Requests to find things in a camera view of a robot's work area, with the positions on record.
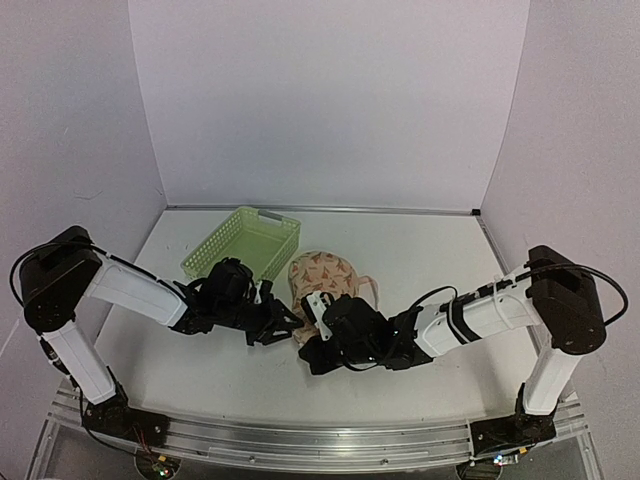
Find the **white backdrop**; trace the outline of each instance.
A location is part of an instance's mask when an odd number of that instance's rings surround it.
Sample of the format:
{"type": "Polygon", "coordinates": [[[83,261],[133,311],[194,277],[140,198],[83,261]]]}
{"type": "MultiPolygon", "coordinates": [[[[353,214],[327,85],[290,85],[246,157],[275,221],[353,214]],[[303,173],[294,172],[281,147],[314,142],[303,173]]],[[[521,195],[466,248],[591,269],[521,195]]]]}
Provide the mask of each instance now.
{"type": "Polygon", "coordinates": [[[130,0],[169,204],[479,207],[527,0],[130,0]]]}

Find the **patterned cloth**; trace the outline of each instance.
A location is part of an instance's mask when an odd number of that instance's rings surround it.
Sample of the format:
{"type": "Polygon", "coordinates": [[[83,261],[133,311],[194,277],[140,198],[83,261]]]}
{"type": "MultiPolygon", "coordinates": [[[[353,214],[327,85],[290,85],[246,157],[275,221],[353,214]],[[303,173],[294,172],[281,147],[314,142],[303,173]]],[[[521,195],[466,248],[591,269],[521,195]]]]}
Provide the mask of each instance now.
{"type": "Polygon", "coordinates": [[[344,258],[328,252],[307,252],[289,265],[289,286],[293,297],[292,311],[303,319],[305,326],[293,332],[293,338],[304,345],[309,338],[318,335],[318,329],[302,310],[301,300],[315,291],[327,292],[333,298],[347,294],[357,297],[360,285],[370,283],[377,297],[377,285],[370,277],[358,277],[353,266],[344,258]]]}

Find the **green plastic basket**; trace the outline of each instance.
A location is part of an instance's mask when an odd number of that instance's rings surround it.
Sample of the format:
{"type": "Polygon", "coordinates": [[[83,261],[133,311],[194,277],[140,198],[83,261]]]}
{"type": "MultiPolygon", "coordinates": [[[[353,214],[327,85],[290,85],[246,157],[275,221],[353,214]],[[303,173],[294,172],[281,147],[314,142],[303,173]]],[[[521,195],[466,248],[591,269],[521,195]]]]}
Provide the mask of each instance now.
{"type": "Polygon", "coordinates": [[[300,222],[240,207],[180,264],[189,278],[207,277],[220,260],[239,258],[256,280],[275,280],[298,249],[300,222]]]}

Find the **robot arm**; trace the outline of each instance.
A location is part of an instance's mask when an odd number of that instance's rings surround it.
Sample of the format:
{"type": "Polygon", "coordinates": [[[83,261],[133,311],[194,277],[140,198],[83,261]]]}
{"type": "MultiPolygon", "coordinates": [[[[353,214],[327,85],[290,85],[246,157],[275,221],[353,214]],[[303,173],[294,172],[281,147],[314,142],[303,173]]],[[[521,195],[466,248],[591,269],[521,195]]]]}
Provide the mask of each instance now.
{"type": "Polygon", "coordinates": [[[22,258],[25,320],[50,362],[89,401],[83,422],[109,435],[135,440],[131,426],[136,424],[151,445],[159,445],[168,420],[129,408],[122,386],[76,325],[75,309],[83,297],[122,306],[187,335],[208,333],[215,325],[242,330],[249,345],[289,338],[303,325],[273,297],[271,282],[254,285],[251,271],[235,259],[216,264],[206,279],[172,286],[96,247],[78,226],[22,258]]]}
{"type": "MultiPolygon", "coordinates": [[[[299,355],[314,375],[342,366],[402,370],[430,363],[454,348],[492,335],[544,325],[550,342],[520,389],[514,415],[471,424],[476,458],[504,452],[505,446],[535,445],[555,437],[553,415],[558,398],[582,356],[604,343],[605,325],[611,322],[603,319],[589,270],[540,246],[530,250],[523,267],[494,283],[460,297],[456,291],[444,304],[421,307],[416,302],[389,320],[362,299],[343,296],[334,300],[315,292],[303,301],[303,308],[318,324],[320,336],[310,339],[299,355]]],[[[619,318],[627,299],[608,280],[625,301],[616,315],[619,318]]],[[[453,289],[443,287],[425,297],[446,288],[453,289]]]]}

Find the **white table surface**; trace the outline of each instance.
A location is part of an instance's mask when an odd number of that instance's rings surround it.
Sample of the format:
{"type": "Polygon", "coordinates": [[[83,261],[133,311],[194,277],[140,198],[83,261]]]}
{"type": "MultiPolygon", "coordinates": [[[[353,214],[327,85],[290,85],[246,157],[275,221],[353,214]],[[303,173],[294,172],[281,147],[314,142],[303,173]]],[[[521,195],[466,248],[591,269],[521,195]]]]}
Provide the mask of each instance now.
{"type": "MultiPolygon", "coordinates": [[[[300,252],[331,251],[347,258],[359,275],[374,277],[385,316],[440,285],[455,285],[462,293],[500,273],[473,217],[282,213],[302,222],[300,252]]],[[[180,262],[228,214],[164,212],[137,263],[186,281],[180,262]]],[[[290,304],[286,271],[274,293],[290,304]]],[[[393,424],[508,414],[535,363],[529,334],[520,329],[411,370],[343,368],[313,377],[293,340],[247,347],[243,332],[222,327],[184,336],[120,307],[111,310],[96,345],[133,405],[255,423],[393,424]]]]}

